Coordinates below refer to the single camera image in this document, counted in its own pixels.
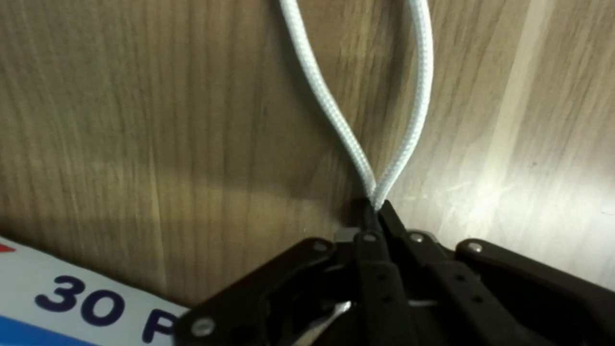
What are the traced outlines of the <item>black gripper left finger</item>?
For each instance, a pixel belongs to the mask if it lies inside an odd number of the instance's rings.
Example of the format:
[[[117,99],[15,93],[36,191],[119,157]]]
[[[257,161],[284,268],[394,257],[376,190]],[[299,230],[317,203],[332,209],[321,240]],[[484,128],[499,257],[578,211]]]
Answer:
[[[173,326],[173,346],[292,346],[349,307],[317,346],[417,346],[392,240],[403,224],[390,201],[361,205],[347,240],[309,236],[211,297]]]

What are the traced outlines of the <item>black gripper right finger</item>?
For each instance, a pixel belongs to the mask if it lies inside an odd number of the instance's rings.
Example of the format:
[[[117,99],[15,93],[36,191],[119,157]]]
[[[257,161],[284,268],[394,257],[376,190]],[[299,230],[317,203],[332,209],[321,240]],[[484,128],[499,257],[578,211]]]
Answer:
[[[411,299],[459,346],[615,346],[615,291],[482,238],[453,249],[378,211]]]

